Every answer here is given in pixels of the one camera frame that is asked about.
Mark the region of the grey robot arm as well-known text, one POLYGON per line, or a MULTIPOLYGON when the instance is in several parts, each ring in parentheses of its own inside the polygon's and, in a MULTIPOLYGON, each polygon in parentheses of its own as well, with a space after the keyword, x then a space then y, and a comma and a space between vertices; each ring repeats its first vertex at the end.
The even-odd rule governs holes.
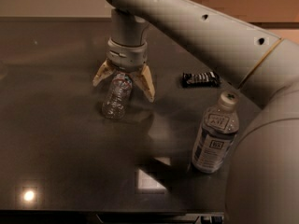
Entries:
POLYGON ((107 0, 149 21, 262 109, 230 162, 225 224, 299 224, 297 44, 190 0, 107 0))

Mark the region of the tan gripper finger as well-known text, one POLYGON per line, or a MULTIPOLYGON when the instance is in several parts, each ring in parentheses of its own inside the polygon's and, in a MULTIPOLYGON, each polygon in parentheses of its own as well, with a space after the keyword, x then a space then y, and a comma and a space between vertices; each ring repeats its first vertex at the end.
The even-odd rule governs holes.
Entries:
POLYGON ((151 102, 155 99, 155 88, 152 81, 150 68, 144 64, 138 71, 131 74, 132 81, 143 91, 145 97, 151 102))
POLYGON ((96 87, 102 80, 110 77, 115 72, 115 67, 109 59, 106 59, 99 67, 93 78, 93 85, 96 87))

